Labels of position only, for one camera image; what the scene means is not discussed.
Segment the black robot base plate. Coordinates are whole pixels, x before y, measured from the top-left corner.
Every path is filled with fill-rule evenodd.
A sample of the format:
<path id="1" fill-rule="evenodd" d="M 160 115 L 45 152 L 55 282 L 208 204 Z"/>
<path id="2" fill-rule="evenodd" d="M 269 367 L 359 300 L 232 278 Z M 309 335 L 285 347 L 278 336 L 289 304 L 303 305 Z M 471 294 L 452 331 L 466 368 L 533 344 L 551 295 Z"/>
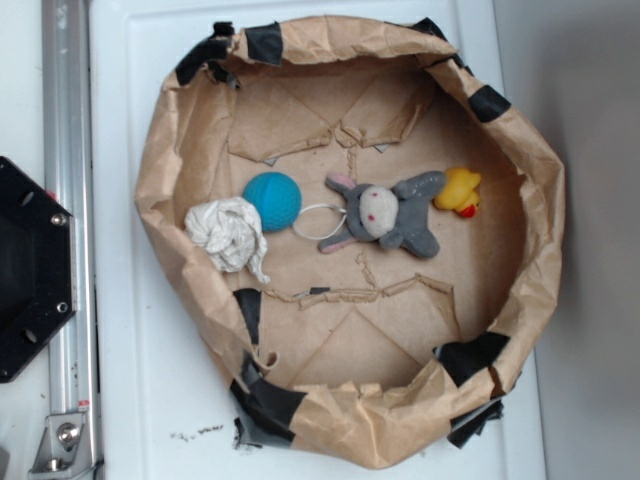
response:
<path id="1" fill-rule="evenodd" d="M 1 159 L 1 382 L 14 381 L 75 313 L 73 216 Z"/>

